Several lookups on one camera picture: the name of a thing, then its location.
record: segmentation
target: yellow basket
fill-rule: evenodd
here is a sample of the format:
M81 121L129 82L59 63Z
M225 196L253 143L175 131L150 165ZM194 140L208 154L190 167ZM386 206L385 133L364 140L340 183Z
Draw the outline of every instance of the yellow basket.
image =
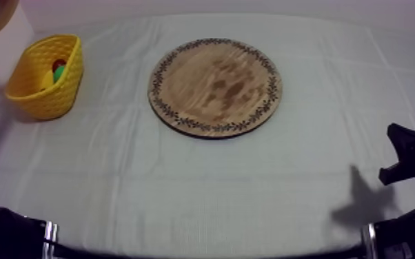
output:
M57 59L66 61L63 74L56 83L41 90L43 77ZM8 81L5 95L34 118L58 118L74 104L82 74L80 38L71 34L54 35L24 51Z

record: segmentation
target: wood grain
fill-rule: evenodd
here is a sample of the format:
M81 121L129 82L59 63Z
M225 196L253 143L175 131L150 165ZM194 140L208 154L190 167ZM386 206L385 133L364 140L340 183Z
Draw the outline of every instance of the wood grain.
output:
M174 129L203 138L246 133L278 107L281 78L260 51L229 39L201 39L165 55L148 98Z

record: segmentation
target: decorative border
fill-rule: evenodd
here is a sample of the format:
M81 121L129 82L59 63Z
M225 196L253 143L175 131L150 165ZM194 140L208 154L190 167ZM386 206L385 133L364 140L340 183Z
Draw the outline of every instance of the decorative border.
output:
M159 94L161 93L161 84L164 81L163 73L168 70L168 66L172 64L174 59L177 58L177 56L182 52L197 48L200 45L211 44L228 44L248 53L249 55L254 56L257 61L261 62L261 65L270 74L267 87L267 99L263 100L262 105L257 107L254 113L250 114L249 119L246 121L242 121L240 123L218 124L215 126L208 125L206 123L200 123L194 119L179 116L178 112L175 112L170 107L170 105L164 103L163 99L159 97ZM153 81L151 82L152 88L150 90L152 96L149 96L150 98L152 98L152 102L162 111L162 113L166 117L176 121L177 125L185 125L189 128L196 128L198 130L201 130L202 132L236 132L246 130L251 124L254 124L255 122L259 121L262 115L268 112L271 109L272 104L279 99L277 71L274 65L270 62L270 60L259 50L250 47L244 43L233 41L230 39L199 39L196 41L186 43L178 47L177 49L173 50L159 63L159 68L158 70L156 70L156 72L154 72L153 77Z

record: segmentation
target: white tablecloth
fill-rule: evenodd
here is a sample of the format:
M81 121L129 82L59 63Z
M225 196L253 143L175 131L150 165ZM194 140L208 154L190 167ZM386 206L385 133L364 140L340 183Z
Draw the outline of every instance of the white tablecloth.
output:
M155 256L290 255L355 244L415 208L415 180L383 187L386 129L415 129L415 37L260 14L128 19L38 34L82 39L85 74L64 117L0 107L0 205L59 224L67 245ZM276 64L283 98L257 130L190 138L154 115L157 61L182 43L243 41Z

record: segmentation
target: green object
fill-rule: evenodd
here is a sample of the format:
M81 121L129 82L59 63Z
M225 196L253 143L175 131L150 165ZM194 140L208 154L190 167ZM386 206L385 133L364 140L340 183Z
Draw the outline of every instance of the green object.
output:
M59 80L59 78L61 77L61 75L63 74L64 67L65 67L64 65L61 65L54 71L54 74L53 74L53 82L54 83L56 83Z

